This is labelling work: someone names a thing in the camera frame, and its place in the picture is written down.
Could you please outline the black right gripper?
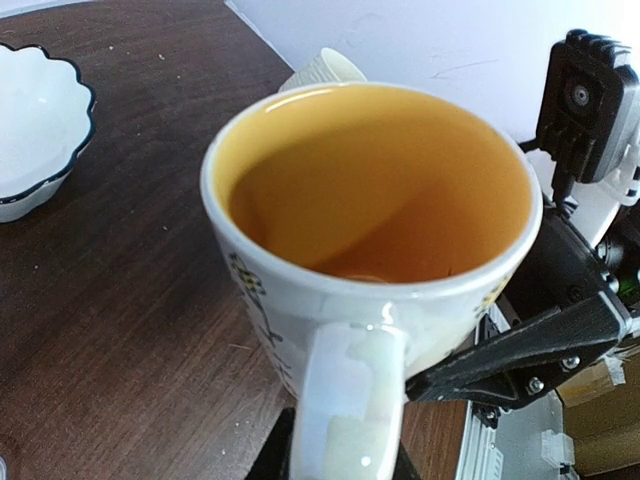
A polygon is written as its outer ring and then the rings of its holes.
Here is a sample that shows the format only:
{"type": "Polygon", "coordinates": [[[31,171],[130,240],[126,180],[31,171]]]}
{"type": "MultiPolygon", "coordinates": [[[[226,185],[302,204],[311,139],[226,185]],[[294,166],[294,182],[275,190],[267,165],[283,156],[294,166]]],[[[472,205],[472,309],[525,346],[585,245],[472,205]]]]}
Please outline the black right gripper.
{"type": "Polygon", "coordinates": [[[546,206],[505,290],[512,328],[411,377],[412,402],[468,400],[517,410],[598,362],[628,332],[616,279],[584,237],[546,206]]]}

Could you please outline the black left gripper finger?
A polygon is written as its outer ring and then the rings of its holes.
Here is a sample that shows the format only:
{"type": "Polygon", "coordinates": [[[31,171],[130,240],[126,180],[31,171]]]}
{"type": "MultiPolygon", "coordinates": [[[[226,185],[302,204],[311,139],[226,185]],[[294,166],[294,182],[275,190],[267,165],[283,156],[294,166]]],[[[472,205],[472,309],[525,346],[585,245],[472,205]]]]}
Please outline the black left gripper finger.
{"type": "Polygon", "coordinates": [[[257,457],[259,479],[418,479],[392,427],[285,408],[257,457]]]}

